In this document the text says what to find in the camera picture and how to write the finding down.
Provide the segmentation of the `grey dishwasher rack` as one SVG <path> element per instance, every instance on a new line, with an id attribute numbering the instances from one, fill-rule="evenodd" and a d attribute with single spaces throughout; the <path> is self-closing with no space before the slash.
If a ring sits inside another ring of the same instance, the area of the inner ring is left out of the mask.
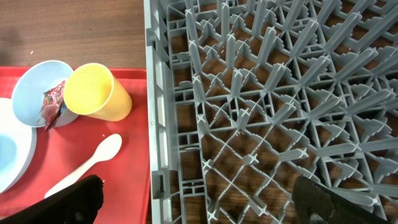
<path id="1" fill-rule="evenodd" d="M 397 222 L 396 1 L 145 1 L 153 223 L 296 223 L 305 176 Z"/>

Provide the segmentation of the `light blue plate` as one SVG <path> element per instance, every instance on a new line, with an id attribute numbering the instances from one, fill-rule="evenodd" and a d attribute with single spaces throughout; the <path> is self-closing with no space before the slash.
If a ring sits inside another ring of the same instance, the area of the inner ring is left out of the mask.
<path id="1" fill-rule="evenodd" d="M 16 118 L 11 99 L 1 98 L 1 193 L 9 190 L 24 175 L 36 144 L 36 129 Z"/>

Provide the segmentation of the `white plastic spoon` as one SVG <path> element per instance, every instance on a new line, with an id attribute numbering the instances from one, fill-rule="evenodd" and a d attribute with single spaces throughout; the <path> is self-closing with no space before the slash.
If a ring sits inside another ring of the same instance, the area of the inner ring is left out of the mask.
<path id="1" fill-rule="evenodd" d="M 55 184 L 44 196 L 49 196 L 71 186 L 79 180 L 79 178 L 98 162 L 108 161 L 112 159 L 120 150 L 122 145 L 122 137 L 119 134 L 112 134 L 104 139 L 96 148 L 94 154 L 84 162 L 80 167 L 75 169 L 59 183 Z"/>

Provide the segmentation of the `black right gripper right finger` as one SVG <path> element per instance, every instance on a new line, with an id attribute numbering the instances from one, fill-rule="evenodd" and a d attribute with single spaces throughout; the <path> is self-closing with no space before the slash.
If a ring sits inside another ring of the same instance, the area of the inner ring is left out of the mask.
<path id="1" fill-rule="evenodd" d="M 292 200 L 300 223 L 388 224 L 388 221 L 302 175 L 295 180 Z"/>

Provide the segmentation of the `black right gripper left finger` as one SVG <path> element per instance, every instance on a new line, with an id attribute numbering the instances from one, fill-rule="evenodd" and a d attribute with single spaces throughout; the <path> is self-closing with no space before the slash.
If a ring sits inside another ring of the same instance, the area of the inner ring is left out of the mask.
<path id="1" fill-rule="evenodd" d="M 90 175 L 2 219 L 1 224 L 93 224 L 103 202 L 103 181 Z"/>

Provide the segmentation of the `red snack wrapper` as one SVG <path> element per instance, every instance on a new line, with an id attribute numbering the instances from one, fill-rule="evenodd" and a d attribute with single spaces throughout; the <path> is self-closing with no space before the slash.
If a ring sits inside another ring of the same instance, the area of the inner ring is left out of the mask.
<path id="1" fill-rule="evenodd" d="M 56 87 L 44 92 L 42 107 L 40 109 L 41 117 L 44 119 L 44 131 L 52 129 L 61 115 L 63 104 L 63 89 L 66 81 L 60 82 Z"/>

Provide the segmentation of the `yellow plastic cup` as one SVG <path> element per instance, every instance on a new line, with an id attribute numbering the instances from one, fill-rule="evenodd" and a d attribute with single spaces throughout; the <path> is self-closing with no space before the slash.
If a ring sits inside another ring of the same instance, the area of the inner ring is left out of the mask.
<path id="1" fill-rule="evenodd" d="M 132 108 L 129 93 L 100 63 L 78 67 L 66 81 L 63 99 L 70 111 L 106 121 L 120 121 Z"/>

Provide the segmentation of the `red plastic tray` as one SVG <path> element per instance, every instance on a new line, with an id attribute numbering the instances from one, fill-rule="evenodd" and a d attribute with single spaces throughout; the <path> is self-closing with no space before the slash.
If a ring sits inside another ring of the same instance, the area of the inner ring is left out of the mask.
<path id="1" fill-rule="evenodd" d="M 50 131 L 37 128 L 29 167 L 1 194 L 1 216 L 41 201 L 49 189 L 87 161 L 100 142 L 116 133 L 123 141 L 119 152 L 86 172 L 104 181 L 104 204 L 95 222 L 145 223 L 150 196 L 146 71 L 114 68 L 112 73 L 132 98 L 129 115 L 117 122 L 79 116 Z"/>

